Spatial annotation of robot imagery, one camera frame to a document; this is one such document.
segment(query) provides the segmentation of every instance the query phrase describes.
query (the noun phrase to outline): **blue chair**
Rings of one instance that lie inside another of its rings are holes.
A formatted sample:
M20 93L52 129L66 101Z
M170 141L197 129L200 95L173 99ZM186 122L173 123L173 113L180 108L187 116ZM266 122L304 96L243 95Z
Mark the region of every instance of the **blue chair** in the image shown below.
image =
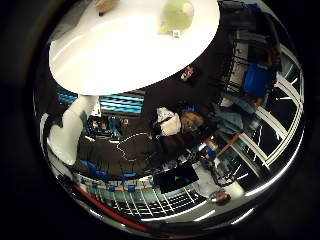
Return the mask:
M108 173L100 170L100 171L96 171L97 175L99 176L99 178L105 182L105 183L108 183L109 182L109 175Z
M108 186L108 191L110 191L110 192L115 192L115 191L116 191L116 186L113 185L113 184L109 184L109 186Z
M151 185L151 187L154 189L154 188L156 188L157 186L156 186L156 184L154 183L154 182L150 182L150 185Z
M85 166L87 166L88 167L88 170L89 170L89 175L91 176L91 177L96 177L97 176L97 167L93 164L93 163L91 163L91 162L89 162L89 161L87 161L87 160L80 160Z
M244 4L244 8L250 9L254 12L261 12L260 7L258 6L257 3L248 3L248 4Z
M128 192L135 192L136 191L136 185L128 185Z

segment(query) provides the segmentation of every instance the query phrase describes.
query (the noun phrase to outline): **table top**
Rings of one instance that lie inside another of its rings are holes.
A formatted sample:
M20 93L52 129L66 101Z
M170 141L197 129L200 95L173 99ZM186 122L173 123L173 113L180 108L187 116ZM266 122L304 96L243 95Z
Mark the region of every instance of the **table top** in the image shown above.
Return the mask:
M122 0L99 17L94 2L77 26L53 41L49 66L63 88L84 95L139 89L193 62L214 38L220 19L217 1L189 0L192 25L180 38L158 34L163 0Z

